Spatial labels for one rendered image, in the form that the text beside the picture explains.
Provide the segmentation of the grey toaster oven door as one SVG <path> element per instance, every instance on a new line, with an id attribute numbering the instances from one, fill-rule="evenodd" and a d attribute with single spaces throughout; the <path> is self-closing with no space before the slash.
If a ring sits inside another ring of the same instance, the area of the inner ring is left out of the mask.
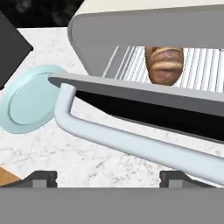
<path id="1" fill-rule="evenodd" d="M 54 86 L 68 84 L 76 96 L 120 119 L 224 143 L 224 94 L 75 73 L 55 73 Z"/>

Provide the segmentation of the pale blue round plate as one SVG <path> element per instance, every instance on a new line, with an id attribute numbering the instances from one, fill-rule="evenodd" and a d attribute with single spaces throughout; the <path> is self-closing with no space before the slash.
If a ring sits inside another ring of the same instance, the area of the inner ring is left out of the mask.
<path id="1" fill-rule="evenodd" d="M 10 133 L 24 134 L 52 120 L 60 89 L 48 78 L 65 72 L 60 66 L 42 65 L 17 78 L 0 100 L 0 126 Z"/>

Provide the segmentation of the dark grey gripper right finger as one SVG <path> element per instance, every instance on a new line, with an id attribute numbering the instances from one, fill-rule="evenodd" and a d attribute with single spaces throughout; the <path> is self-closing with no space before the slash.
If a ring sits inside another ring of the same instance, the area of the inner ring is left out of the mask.
<path id="1" fill-rule="evenodd" d="M 182 171 L 161 171 L 159 173 L 160 188 L 186 188 L 186 187 L 205 187 L 214 188 L 213 185 L 209 185 L 198 180 L 191 179 Z"/>

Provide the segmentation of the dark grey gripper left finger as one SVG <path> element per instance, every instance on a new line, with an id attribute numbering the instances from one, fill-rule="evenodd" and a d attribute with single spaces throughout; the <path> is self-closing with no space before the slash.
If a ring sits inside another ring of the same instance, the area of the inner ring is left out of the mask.
<path id="1" fill-rule="evenodd" d="M 26 178 L 4 185 L 4 187 L 24 187 L 24 188 L 57 188 L 56 171 L 34 171 Z"/>

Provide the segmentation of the brown baguette bread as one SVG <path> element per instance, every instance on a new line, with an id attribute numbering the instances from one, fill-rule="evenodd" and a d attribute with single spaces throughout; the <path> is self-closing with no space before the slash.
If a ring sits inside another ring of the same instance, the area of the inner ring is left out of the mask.
<path id="1" fill-rule="evenodd" d="M 179 79 L 184 67 L 184 49 L 182 47 L 144 48 L 145 65 L 150 82 L 173 86 Z"/>

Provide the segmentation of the black hob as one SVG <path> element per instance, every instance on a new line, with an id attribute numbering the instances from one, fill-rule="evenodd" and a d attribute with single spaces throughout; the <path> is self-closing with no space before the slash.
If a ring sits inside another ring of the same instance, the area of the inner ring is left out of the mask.
<path id="1" fill-rule="evenodd" d="M 0 11 L 0 91 L 33 46 Z"/>

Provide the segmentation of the grey toaster oven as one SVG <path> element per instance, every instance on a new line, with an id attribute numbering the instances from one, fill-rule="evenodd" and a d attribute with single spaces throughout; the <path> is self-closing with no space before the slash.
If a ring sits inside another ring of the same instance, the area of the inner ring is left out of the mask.
<path id="1" fill-rule="evenodd" d="M 224 4 L 150 10 L 78 11 L 67 35 L 88 74 L 103 75 L 117 46 L 224 48 Z"/>

